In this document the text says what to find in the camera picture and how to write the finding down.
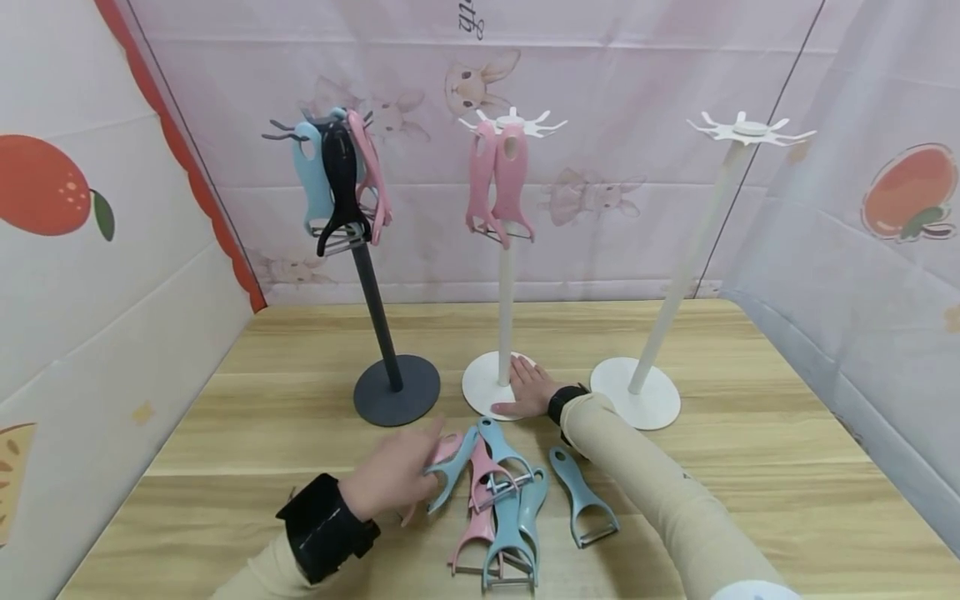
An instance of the sleeve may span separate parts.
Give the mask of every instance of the sleeve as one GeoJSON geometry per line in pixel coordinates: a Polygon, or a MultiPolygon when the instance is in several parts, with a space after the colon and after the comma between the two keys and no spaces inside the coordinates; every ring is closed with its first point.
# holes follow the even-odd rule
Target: sleeve
{"type": "Polygon", "coordinates": [[[287,600],[306,598],[327,581],[310,586],[300,572],[285,532],[280,532],[247,566],[220,586],[210,600],[287,600]]]}
{"type": "Polygon", "coordinates": [[[565,398],[559,408],[560,426],[570,445],[605,471],[660,534],[689,600],[755,600],[757,594],[737,594],[742,588],[736,586],[746,583],[793,593],[726,508],[621,419],[608,398],[581,393],[565,398]]]}

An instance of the right hand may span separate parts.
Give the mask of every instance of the right hand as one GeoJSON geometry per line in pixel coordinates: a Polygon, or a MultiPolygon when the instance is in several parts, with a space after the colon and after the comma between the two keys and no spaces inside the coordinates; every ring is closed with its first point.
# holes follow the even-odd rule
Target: right hand
{"type": "Polygon", "coordinates": [[[564,385],[553,380],[540,365],[531,365],[522,356],[510,357],[510,387],[514,402],[497,402],[491,410],[504,417],[527,419],[546,415],[550,398],[564,385]]]}
{"type": "Polygon", "coordinates": [[[440,441],[444,420],[424,429],[405,428],[384,438],[351,475],[340,482],[340,495],[361,521],[388,509],[405,508],[437,491],[440,480],[424,475],[440,441]]]}

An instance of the round base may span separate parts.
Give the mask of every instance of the round base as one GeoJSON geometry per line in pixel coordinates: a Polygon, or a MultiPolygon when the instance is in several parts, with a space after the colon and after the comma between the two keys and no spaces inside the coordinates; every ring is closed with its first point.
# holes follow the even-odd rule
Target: round base
{"type": "MultiPolygon", "coordinates": [[[[514,352],[514,356],[523,356],[514,352]]],[[[470,408],[484,417],[496,420],[517,420],[518,417],[504,417],[491,412],[490,407],[498,402],[513,402],[514,390],[509,386],[501,386],[497,379],[500,375],[500,352],[493,351],[481,354],[473,359],[464,371],[464,398],[470,408]]]]}
{"type": "Polygon", "coordinates": [[[440,374],[425,359],[410,354],[396,358],[403,378],[403,389],[390,389],[390,379],[383,361],[378,361],[360,375],[353,387],[353,408],[368,423],[381,427],[397,427],[411,423],[433,408],[440,397],[440,374]]]}
{"type": "Polygon", "coordinates": [[[680,392],[670,377],[654,367],[639,394],[627,390],[634,376],[635,358],[608,358],[590,374],[590,389],[608,397],[613,407],[634,429],[662,429],[680,416],[680,392]]]}

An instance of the table surface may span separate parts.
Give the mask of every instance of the table surface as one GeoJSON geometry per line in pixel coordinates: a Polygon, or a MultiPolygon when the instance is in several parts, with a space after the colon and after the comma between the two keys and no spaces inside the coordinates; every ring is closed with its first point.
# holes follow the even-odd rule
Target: table surface
{"type": "MultiPolygon", "coordinates": [[[[523,303],[514,348],[558,379],[588,382],[604,358],[638,355],[660,303],[523,303]]],[[[441,374],[430,415],[445,431],[477,420],[460,377],[496,349],[495,304],[391,305],[397,351],[441,374]]],[[[364,306],[271,307],[250,322],[60,598],[206,598],[280,531],[290,491],[322,471],[346,473],[386,431],[353,411],[360,372],[378,358],[364,306]]],[[[734,304],[683,304],[658,366],[684,407],[648,435],[711,489],[806,598],[955,599],[960,562],[734,304]]],[[[547,465],[558,431],[546,419],[505,423],[512,445],[547,465]]],[[[585,550],[569,533],[556,481],[538,518],[542,598],[683,598],[656,532],[616,485],[582,465],[621,531],[585,550]]],[[[345,565],[329,597],[479,597],[446,559],[466,526],[468,484],[432,522],[420,514],[345,565]]],[[[477,564],[482,548],[470,548],[477,564]]],[[[529,597],[509,588],[499,595],[529,597]]]]}

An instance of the black wristband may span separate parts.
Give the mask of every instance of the black wristband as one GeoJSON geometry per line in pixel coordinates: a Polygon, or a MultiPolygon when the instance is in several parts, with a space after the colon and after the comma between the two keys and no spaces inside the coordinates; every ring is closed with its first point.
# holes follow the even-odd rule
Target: black wristband
{"type": "MultiPolygon", "coordinates": [[[[547,404],[546,414],[553,422],[557,423],[557,426],[560,426],[560,417],[564,413],[564,406],[575,397],[580,397],[584,394],[589,394],[590,390],[584,387],[584,384],[578,383],[577,385],[568,385],[557,390],[557,393],[550,397],[550,403],[547,404]]],[[[564,441],[564,444],[569,444],[569,441],[566,439],[563,430],[560,432],[560,438],[564,441]]]]}
{"type": "Polygon", "coordinates": [[[284,522],[290,549],[310,585],[340,570],[349,555],[362,558],[380,535],[376,523],[362,522],[350,512],[338,483],[324,473],[276,514],[284,522]]]}

